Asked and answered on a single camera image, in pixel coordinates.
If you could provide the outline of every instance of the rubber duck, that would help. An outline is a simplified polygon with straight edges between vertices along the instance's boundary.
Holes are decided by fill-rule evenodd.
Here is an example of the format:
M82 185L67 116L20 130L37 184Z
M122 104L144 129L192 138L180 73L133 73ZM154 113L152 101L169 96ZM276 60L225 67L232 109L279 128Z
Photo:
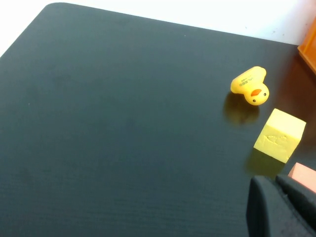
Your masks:
M262 67L250 68L232 81L232 93L243 94L251 105L265 103L269 97L269 89L263 84L266 74L267 71Z

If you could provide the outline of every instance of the dark green tabletop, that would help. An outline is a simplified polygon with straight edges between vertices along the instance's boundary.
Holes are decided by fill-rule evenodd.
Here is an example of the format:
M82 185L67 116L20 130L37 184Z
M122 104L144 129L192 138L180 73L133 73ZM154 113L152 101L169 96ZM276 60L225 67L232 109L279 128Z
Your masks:
M247 236L253 175L316 168L314 82L293 45L51 4L0 58L0 236ZM307 122L285 167L253 150L273 108Z

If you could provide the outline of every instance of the black foam padding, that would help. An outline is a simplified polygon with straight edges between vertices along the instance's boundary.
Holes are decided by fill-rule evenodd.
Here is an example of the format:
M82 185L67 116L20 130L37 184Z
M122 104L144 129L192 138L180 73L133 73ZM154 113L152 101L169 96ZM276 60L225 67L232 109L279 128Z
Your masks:
M316 236L281 188L264 176L250 181L246 217L250 237Z
M316 194L287 175L278 175L276 182L287 195L295 209L316 230Z

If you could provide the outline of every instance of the orange object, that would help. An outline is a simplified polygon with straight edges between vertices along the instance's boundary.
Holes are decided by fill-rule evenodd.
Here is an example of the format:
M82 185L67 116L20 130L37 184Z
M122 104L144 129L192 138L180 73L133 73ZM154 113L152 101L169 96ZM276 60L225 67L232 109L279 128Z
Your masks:
M303 43L298 46L300 55L316 74L316 18L307 32Z
M316 171L295 163L288 176L316 193Z

